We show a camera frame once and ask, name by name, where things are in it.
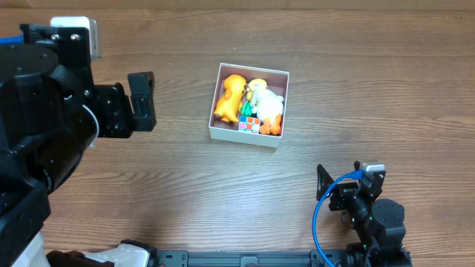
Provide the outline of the green round lid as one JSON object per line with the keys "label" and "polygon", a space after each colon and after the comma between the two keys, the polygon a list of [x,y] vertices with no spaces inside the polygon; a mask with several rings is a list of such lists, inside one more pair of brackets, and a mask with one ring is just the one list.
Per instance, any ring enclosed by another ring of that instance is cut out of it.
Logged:
{"label": "green round lid", "polygon": [[250,104],[250,101],[246,101],[240,109],[242,116],[253,116],[253,107]]}

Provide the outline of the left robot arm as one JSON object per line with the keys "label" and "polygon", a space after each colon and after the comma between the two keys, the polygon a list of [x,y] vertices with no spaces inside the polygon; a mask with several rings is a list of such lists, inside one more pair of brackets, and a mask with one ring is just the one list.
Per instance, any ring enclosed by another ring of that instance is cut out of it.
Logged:
{"label": "left robot arm", "polygon": [[131,240],[98,253],[45,252],[48,197],[100,137],[128,138],[156,125],[154,74],[96,85],[89,27],[22,24],[1,41],[1,264],[157,266],[157,250]]}

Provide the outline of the orange dinosaur toy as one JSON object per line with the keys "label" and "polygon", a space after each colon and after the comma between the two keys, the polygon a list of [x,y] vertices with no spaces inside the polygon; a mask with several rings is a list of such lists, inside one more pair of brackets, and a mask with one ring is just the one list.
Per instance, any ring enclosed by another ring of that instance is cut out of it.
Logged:
{"label": "orange dinosaur toy", "polygon": [[214,115],[219,116],[222,122],[239,122],[237,113],[242,108],[242,98],[246,92],[246,80],[237,74],[224,79],[224,94],[217,101]]}

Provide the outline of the multicoloured puzzle cube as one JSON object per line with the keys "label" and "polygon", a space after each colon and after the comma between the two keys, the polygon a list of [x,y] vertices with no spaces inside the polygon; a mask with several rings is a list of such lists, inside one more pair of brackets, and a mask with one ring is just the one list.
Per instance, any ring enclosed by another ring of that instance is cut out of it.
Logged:
{"label": "multicoloured puzzle cube", "polygon": [[259,134],[261,121],[252,116],[241,116],[238,124],[238,131],[250,134]]}

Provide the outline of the white plush duck toy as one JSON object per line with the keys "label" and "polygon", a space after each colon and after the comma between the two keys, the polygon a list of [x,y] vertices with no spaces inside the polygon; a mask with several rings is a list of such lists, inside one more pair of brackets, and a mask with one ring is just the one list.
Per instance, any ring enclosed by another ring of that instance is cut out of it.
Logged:
{"label": "white plush duck toy", "polygon": [[261,121],[260,133],[279,135],[284,112],[284,98],[269,89],[256,90],[251,100],[252,112]]}

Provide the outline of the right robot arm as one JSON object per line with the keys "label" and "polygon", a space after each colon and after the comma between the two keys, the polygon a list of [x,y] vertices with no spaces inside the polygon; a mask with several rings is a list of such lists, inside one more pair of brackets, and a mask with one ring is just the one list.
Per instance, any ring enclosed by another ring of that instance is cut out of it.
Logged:
{"label": "right robot arm", "polygon": [[[411,266],[402,241],[406,235],[404,206],[390,199],[381,199],[386,167],[380,162],[356,161],[354,170],[333,179],[323,165],[317,166],[317,205],[312,216],[312,238],[316,251],[327,266]],[[317,234],[318,213],[325,200],[331,211],[348,216],[347,227],[359,238],[340,252],[333,261],[325,252]]]}

